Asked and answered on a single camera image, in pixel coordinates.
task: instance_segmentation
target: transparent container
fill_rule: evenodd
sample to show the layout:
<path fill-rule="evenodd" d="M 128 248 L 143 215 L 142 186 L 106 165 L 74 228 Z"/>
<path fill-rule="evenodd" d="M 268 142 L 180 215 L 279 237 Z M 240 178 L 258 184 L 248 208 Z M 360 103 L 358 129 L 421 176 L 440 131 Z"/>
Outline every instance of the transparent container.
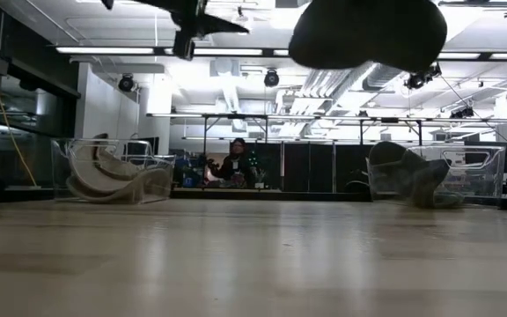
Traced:
<path fill-rule="evenodd" d="M 421 208 L 450 208 L 467 196 L 502 197 L 506 150 L 500 146 L 430 145 L 370 164 L 373 199 L 398 196 Z"/>
<path fill-rule="evenodd" d="M 145 141 L 54 139 L 55 199 L 150 203 L 169 198 L 174 156 L 154 156 Z"/>

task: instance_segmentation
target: dark blob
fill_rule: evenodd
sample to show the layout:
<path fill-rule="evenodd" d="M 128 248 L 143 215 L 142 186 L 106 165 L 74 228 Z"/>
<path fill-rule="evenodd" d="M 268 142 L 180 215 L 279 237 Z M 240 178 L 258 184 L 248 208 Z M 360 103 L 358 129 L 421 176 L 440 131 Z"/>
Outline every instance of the dark blob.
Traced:
<path fill-rule="evenodd" d="M 313 0 L 289 44 L 298 64 L 347 69 L 366 61 L 427 70 L 445 44 L 447 24 L 430 0 Z"/>

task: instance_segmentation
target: computer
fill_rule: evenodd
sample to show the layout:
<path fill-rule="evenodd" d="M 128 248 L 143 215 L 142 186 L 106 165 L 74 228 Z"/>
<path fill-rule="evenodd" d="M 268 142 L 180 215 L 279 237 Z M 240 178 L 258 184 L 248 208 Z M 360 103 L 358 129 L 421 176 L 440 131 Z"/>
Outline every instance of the computer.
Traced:
<path fill-rule="evenodd" d="M 507 173 L 507 142 L 481 142 L 465 141 L 465 146 L 503 146 L 506 148 L 506 158 L 503 164 L 503 172 Z M 486 154 L 465 153 L 465 162 L 467 164 L 482 163 L 486 159 Z"/>

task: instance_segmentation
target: ceiling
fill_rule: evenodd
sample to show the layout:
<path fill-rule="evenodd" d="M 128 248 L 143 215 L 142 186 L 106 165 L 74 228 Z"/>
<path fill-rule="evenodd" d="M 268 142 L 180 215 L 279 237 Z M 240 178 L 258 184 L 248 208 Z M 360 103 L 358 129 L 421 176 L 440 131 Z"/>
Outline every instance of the ceiling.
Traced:
<path fill-rule="evenodd" d="M 299 8 L 289 6 L 281 0 L 259 0 L 242 2 L 224 0 L 209 2 L 208 11 L 229 20 L 238 16 L 236 8 L 242 5 L 247 18 L 249 35 L 213 34 L 197 41 L 199 47 L 221 48 L 287 48 L 298 15 Z M 100 0 L 0 0 L 0 6 L 14 18 L 31 27 L 56 45 L 93 46 L 171 46 L 175 25 L 165 11 L 147 6 L 124 4 L 117 0 L 112 11 L 107 11 Z M 449 28 L 446 50 L 505 50 L 507 51 L 507 9 L 442 8 Z M 275 68 L 281 78 L 276 88 L 266 88 L 264 74 L 249 74 L 247 77 L 233 77 L 232 85 L 240 100 L 276 100 L 279 91 L 300 88 L 307 83 L 315 71 L 296 65 L 285 58 L 238 58 L 240 65 L 259 65 Z M 92 60 L 96 71 L 118 76 L 122 65 L 161 64 L 169 73 L 174 89 L 173 104 L 176 107 L 193 105 L 212 106 L 217 100 L 228 101 L 227 80 L 210 75 L 214 58 L 195 58 L 191 63 L 173 57 L 101 57 Z M 423 109 L 439 109 L 461 99 L 473 97 L 479 109 L 490 109 L 494 98 L 507 89 L 507 63 L 444 62 L 440 64 L 443 76 L 422 90 L 413 92 L 402 87 L 406 74 L 398 73 L 388 85 L 371 98 L 359 93 L 345 95 L 357 90 L 353 85 L 340 85 L 353 77 L 345 71 L 320 73 L 321 76 L 343 77 L 338 81 L 334 93 L 329 96 L 336 100 L 348 100 L 350 111 L 372 106 L 380 115 L 415 114 Z M 136 74 L 143 85 L 151 81 L 152 74 Z"/>

